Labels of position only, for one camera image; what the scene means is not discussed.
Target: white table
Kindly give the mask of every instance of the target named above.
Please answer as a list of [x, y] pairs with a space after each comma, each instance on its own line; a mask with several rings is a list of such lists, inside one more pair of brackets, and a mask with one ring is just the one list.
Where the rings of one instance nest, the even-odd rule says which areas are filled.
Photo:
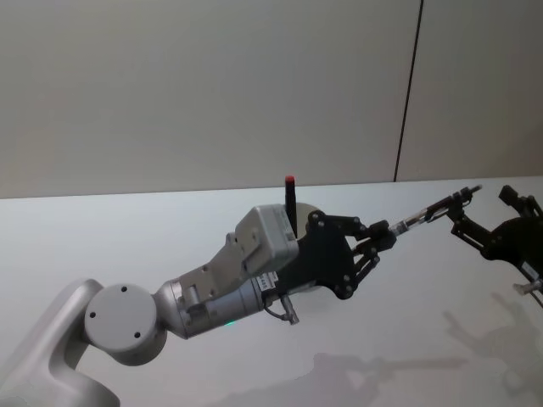
[[[497, 197], [504, 184], [543, 201], [543, 177], [303, 187], [298, 199], [396, 222], [480, 182], [467, 211], [490, 229], [515, 215]], [[0, 361], [69, 282], [154, 292], [208, 260], [250, 207], [282, 201], [282, 189], [0, 201]], [[512, 290], [516, 270], [450, 229], [443, 219], [402, 237], [351, 300], [294, 296], [297, 326], [260, 313], [188, 341], [170, 336], [138, 368], [90, 349], [80, 370], [131, 407], [543, 405], [543, 310]]]

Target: gray wall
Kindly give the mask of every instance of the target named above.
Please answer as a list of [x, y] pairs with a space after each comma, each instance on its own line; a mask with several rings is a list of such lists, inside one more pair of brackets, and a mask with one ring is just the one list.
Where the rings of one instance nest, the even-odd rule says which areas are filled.
[[[0, 198], [393, 181], [419, 0], [2, 0]], [[543, 174], [539, 0], [427, 0], [398, 179]]]

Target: black vertical line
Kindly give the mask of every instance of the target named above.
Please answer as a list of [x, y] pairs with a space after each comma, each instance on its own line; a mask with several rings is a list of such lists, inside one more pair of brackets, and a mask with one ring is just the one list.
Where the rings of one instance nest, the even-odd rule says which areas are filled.
[[407, 82], [407, 94], [406, 94], [406, 104], [404, 106], [404, 117], [401, 120], [400, 142], [398, 143], [398, 155], [396, 156], [394, 182], [396, 182], [398, 178], [398, 167], [400, 166], [401, 146], [404, 142], [404, 131], [406, 129], [406, 119], [407, 119], [407, 107], [409, 106], [409, 97], [411, 95], [411, 82], [413, 81], [413, 70], [415, 69], [415, 58], [417, 57], [418, 34], [421, 30], [421, 19], [423, 18], [423, 8], [424, 8], [424, 0], [421, 0], [420, 5], [418, 7], [417, 32], [415, 33], [415, 43], [413, 44], [413, 55], [411, 57], [411, 70], [409, 71], [409, 81]]

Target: white tabletop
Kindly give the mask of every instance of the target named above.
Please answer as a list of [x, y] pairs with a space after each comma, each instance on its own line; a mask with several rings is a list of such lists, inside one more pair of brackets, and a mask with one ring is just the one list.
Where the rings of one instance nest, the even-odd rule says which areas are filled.
[[[506, 183], [543, 201], [543, 177], [298, 188], [329, 214], [391, 223], [482, 183], [468, 215], [491, 229], [516, 213]], [[0, 361], [69, 282], [163, 281], [210, 259], [256, 204], [282, 189], [0, 201]], [[452, 407], [543, 405], [543, 310], [512, 290], [523, 278], [450, 234], [447, 219], [408, 233], [351, 300], [321, 288], [293, 297], [300, 323], [265, 313], [125, 367], [94, 348], [79, 370], [123, 406]]]

